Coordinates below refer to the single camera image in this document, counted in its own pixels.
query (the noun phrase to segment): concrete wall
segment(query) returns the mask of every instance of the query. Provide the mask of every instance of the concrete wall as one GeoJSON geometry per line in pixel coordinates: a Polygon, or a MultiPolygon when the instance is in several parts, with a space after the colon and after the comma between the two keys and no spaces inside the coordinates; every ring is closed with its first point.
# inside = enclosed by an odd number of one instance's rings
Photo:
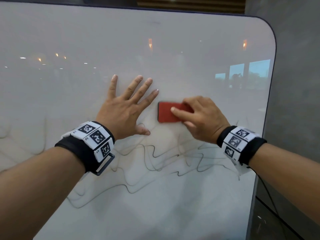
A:
{"type": "MultiPolygon", "coordinates": [[[[273,145],[320,162],[320,0],[246,0],[246,15],[273,28],[277,52],[265,138],[273,145]]],[[[320,227],[267,185],[279,215],[304,239],[320,227]]],[[[270,208],[261,182],[257,196],[270,208]]]]}

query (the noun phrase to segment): glossy white surface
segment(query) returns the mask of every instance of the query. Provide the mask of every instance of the glossy white surface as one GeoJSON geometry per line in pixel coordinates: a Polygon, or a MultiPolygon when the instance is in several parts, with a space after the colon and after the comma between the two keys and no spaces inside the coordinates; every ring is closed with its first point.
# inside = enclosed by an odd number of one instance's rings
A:
{"type": "Polygon", "coordinates": [[[118,94],[137,75],[160,90],[139,117],[151,135],[117,141],[106,172],[83,177],[35,240],[244,239],[255,174],[158,124],[157,103],[208,96],[262,134],[275,47],[258,18],[2,2],[0,170],[93,120],[113,74],[118,94]],[[248,69],[247,84],[233,76],[248,69]]]}

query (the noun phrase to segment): wooden slat ceiling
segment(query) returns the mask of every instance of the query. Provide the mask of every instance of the wooden slat ceiling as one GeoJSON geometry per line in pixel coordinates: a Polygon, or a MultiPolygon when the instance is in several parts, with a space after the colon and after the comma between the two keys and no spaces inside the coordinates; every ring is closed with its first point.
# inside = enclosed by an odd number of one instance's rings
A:
{"type": "Polygon", "coordinates": [[[194,12],[245,13],[246,0],[137,0],[143,8],[194,12]]]}

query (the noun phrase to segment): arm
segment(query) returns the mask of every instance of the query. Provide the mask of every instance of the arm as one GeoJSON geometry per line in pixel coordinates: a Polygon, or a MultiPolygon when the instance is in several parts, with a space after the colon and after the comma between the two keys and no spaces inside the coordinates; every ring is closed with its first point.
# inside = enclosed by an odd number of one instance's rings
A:
{"type": "MultiPolygon", "coordinates": [[[[138,104],[152,83],[152,79],[148,79],[133,94],[142,79],[142,76],[136,77],[119,97],[116,96],[118,77],[115,75],[111,80],[108,98],[96,121],[109,128],[115,140],[134,134],[150,135],[148,129],[136,123],[158,90],[138,104]]],[[[82,162],[61,147],[51,148],[0,173],[0,238],[32,239],[84,173],[82,162]]]]}
{"type": "MultiPolygon", "coordinates": [[[[195,139],[217,143],[221,132],[230,126],[220,109],[209,98],[185,98],[194,113],[172,108],[185,121],[195,139]]],[[[262,145],[249,166],[304,214],[320,225],[320,164],[270,144],[262,145]]]]}

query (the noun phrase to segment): qr code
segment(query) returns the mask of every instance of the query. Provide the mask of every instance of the qr code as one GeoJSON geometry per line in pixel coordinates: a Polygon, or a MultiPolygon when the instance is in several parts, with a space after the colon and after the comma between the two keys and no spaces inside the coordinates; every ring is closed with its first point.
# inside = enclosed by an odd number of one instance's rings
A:
{"type": "Polygon", "coordinates": [[[95,143],[97,143],[97,145],[99,145],[102,141],[106,139],[105,136],[102,135],[102,133],[99,130],[96,130],[94,133],[92,133],[90,137],[92,138],[92,140],[94,140],[95,143]]]}
{"type": "Polygon", "coordinates": [[[229,146],[226,146],[224,153],[227,154],[229,157],[233,157],[233,154],[235,153],[235,151],[229,146]]]}
{"type": "Polygon", "coordinates": [[[86,124],[86,125],[82,126],[80,129],[78,129],[78,131],[81,131],[81,132],[83,132],[83,133],[88,134],[88,133],[90,133],[91,131],[93,131],[94,129],[96,129],[96,128],[93,127],[92,125],[86,124]]]}
{"type": "Polygon", "coordinates": [[[237,148],[240,143],[241,143],[241,139],[239,139],[238,137],[235,137],[235,136],[232,136],[228,142],[229,145],[232,145],[235,148],[237,148]]]}
{"type": "Polygon", "coordinates": [[[242,138],[246,137],[247,135],[249,135],[250,133],[249,132],[246,132],[245,130],[239,130],[238,132],[236,132],[236,134],[238,136],[241,136],[242,138]]]}
{"type": "Polygon", "coordinates": [[[102,152],[103,158],[105,158],[108,155],[108,153],[110,152],[109,142],[107,142],[101,147],[101,152],[102,152]]]}

